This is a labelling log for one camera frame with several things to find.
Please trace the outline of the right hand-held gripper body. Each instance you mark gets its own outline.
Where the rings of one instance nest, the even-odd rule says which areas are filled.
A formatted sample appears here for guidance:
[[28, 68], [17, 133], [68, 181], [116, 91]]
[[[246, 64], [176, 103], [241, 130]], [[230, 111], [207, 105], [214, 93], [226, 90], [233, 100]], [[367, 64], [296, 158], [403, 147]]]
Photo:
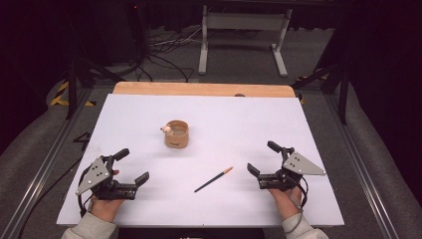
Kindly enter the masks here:
[[273, 151], [282, 156], [282, 165], [275, 173], [258, 173], [258, 183], [261, 189], [287, 191], [300, 186], [304, 175], [325, 175], [324, 169], [295, 151], [293, 147], [273, 147]]

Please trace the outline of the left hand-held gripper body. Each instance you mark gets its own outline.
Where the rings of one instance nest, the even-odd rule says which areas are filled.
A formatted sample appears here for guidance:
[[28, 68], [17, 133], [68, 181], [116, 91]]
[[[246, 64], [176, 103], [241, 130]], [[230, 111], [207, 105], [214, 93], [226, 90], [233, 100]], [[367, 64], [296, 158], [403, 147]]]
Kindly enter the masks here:
[[136, 184], [121, 184], [113, 179], [113, 163], [111, 156], [99, 156], [81, 176], [81, 182], [76, 195], [81, 196], [86, 191], [100, 200], [127, 199], [133, 200], [137, 191]]

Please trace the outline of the dark pencil with orange end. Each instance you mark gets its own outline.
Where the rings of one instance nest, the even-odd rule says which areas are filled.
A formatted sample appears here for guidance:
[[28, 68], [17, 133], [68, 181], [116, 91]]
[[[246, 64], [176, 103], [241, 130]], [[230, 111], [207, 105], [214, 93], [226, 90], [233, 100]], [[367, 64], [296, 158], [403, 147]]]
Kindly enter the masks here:
[[206, 186], [208, 186], [212, 182], [214, 182], [217, 179], [221, 178], [222, 176], [224, 176], [225, 174], [227, 174], [229, 171], [231, 171], [233, 168], [234, 168], [234, 166], [230, 166], [230, 167], [226, 168], [225, 170], [223, 170], [222, 172], [220, 172], [219, 174], [215, 175], [213, 178], [209, 179], [204, 184], [202, 184], [201, 186], [199, 186], [198, 188], [196, 188], [194, 190], [194, 193], [200, 191], [201, 189], [205, 188]]

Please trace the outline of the wooden pen holder with figurine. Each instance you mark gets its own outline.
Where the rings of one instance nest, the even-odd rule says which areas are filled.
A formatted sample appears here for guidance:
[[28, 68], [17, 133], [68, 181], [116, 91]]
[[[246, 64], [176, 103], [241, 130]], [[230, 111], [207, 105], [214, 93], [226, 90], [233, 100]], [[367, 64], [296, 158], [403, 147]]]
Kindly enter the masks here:
[[164, 143], [170, 148], [185, 148], [189, 141], [189, 125], [183, 120], [171, 120], [161, 128]]

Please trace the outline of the person's left hand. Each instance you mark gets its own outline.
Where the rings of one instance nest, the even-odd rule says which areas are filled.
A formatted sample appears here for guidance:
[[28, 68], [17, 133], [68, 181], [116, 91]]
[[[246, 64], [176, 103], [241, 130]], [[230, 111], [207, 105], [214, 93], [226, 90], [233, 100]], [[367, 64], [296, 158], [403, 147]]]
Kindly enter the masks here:
[[112, 223], [118, 212], [118, 209], [123, 204], [123, 199], [100, 200], [96, 197], [93, 197], [91, 204], [91, 213], [95, 217], [105, 222]]

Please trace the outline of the person's right hand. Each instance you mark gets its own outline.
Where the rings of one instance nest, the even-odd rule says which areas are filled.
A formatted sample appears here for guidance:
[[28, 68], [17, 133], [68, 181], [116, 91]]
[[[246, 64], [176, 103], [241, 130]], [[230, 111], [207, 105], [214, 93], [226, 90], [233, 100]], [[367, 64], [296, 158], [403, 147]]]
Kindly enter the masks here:
[[269, 189], [269, 192], [275, 200], [276, 208], [282, 220], [286, 220], [300, 213], [300, 209], [296, 203], [301, 203], [302, 192], [297, 187], [287, 191]]

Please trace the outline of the white table cover sheet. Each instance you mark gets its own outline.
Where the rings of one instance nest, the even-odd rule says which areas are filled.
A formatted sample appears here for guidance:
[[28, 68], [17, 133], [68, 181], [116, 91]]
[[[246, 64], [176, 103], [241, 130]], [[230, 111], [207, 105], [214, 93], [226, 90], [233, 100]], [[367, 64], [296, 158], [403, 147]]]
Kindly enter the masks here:
[[[171, 120], [189, 125], [185, 148], [164, 143], [161, 128]], [[123, 148], [117, 180], [148, 181], [115, 219], [121, 227], [273, 227], [281, 223], [268, 191], [249, 173], [277, 171], [282, 158], [272, 140], [321, 165], [315, 140], [296, 98], [107, 96], [80, 164]], [[226, 168], [227, 174], [194, 193]]]

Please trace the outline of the black angled stand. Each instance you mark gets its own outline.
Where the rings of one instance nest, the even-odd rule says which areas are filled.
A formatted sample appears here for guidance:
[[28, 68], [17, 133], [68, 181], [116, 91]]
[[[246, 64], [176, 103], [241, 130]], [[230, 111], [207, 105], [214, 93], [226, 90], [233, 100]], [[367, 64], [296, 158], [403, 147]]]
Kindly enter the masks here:
[[313, 74], [303, 78], [300, 77], [298, 81], [292, 84], [294, 90], [310, 84], [311, 82], [321, 79], [326, 76], [326, 79], [320, 86], [320, 90], [325, 95], [332, 95], [336, 88], [339, 88], [337, 114], [342, 124], [346, 124], [346, 102], [349, 85], [349, 71], [345, 64], [331, 65], [326, 68], [316, 70]]

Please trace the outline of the black tripod stand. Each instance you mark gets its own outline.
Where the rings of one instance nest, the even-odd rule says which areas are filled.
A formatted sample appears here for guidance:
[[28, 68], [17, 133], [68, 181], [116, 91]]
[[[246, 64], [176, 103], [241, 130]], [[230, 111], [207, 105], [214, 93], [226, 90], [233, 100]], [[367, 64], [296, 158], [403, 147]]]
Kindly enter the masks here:
[[69, 89], [69, 105], [67, 119], [70, 120], [76, 113], [78, 106], [77, 82], [80, 82], [84, 89], [91, 89], [95, 85], [94, 74], [91, 72], [94, 69], [96, 72], [111, 79], [114, 82], [123, 82], [123, 78], [112, 73], [106, 68], [85, 57], [75, 57], [72, 59], [70, 68], [68, 70], [68, 89]]

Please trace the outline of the wooden table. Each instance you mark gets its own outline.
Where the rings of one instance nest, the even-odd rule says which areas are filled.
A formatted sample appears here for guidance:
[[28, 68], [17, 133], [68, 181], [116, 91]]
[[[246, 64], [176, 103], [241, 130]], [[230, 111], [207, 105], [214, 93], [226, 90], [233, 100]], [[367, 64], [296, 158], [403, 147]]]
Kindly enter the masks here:
[[118, 95], [257, 98], [294, 98], [296, 96], [290, 86], [158, 82], [119, 82], [115, 85], [113, 93]]

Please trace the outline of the black tower with red light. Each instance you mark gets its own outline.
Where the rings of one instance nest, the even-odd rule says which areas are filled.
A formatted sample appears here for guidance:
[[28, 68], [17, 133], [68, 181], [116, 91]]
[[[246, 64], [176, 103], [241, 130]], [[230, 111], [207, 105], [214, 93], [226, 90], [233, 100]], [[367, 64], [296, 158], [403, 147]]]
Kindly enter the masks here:
[[147, 55], [148, 47], [138, 10], [139, 8], [136, 3], [131, 1], [127, 3], [127, 22], [135, 48], [135, 59], [138, 63], [141, 63]]

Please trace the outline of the white metal stand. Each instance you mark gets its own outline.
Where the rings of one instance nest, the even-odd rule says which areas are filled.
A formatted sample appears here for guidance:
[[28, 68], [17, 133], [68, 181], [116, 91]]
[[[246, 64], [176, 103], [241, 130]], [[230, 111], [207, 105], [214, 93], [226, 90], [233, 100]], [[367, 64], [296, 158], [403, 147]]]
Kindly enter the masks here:
[[279, 40], [277, 43], [271, 45], [271, 50], [279, 75], [282, 78], [285, 78], [288, 75], [288, 71], [285, 66], [281, 49], [288, 31], [292, 13], [292, 9], [288, 9], [282, 14], [215, 13], [211, 12], [207, 5], [204, 5], [202, 10], [202, 42], [198, 74], [205, 75], [207, 73], [209, 29], [278, 31]]

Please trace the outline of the black triangular bracket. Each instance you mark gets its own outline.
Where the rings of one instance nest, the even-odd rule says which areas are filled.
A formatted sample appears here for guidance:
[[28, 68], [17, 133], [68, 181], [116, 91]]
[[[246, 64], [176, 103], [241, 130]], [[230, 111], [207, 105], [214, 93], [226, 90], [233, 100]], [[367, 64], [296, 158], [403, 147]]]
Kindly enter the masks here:
[[83, 134], [77, 136], [74, 139], [74, 142], [80, 143], [82, 145], [81, 151], [85, 151], [86, 148], [88, 147], [90, 140], [91, 140], [91, 136], [92, 136], [92, 134], [90, 132], [86, 131]]

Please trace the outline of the aluminium floor rail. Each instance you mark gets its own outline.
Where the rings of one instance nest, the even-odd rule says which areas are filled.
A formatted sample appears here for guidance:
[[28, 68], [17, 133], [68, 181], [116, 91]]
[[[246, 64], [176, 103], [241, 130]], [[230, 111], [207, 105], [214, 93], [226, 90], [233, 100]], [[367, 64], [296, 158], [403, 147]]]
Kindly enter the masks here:
[[352, 135], [346, 124], [340, 119], [339, 113], [337, 112], [337, 103], [335, 97], [332, 95], [324, 95], [326, 104], [329, 108], [330, 113], [333, 115], [337, 127], [339, 128], [340, 134], [345, 141], [348, 148], [351, 164], [357, 175], [359, 183], [365, 194], [365, 197], [369, 203], [371, 211], [377, 221], [377, 224], [383, 234], [384, 239], [400, 239], [399, 235], [388, 215], [385, 205], [380, 198], [378, 190], [374, 185], [374, 182], [369, 175], [369, 172], [364, 165], [361, 154], [357, 149], [357, 146], [352, 138]]
[[59, 153], [62, 151], [65, 139], [75, 124], [75, 121], [77, 120], [91, 93], [91, 89], [82, 89], [80, 95], [75, 97], [72, 115], [69, 119], [64, 120], [58, 135], [53, 141], [46, 157], [43, 159], [41, 166], [29, 183], [24, 196], [21, 198], [20, 203], [9, 220], [5, 230], [0, 235], [0, 239], [19, 239], [19, 233], [25, 227], [25, 221], [30, 217], [32, 210], [36, 207], [43, 187], [53, 170], [54, 165], [56, 164]]

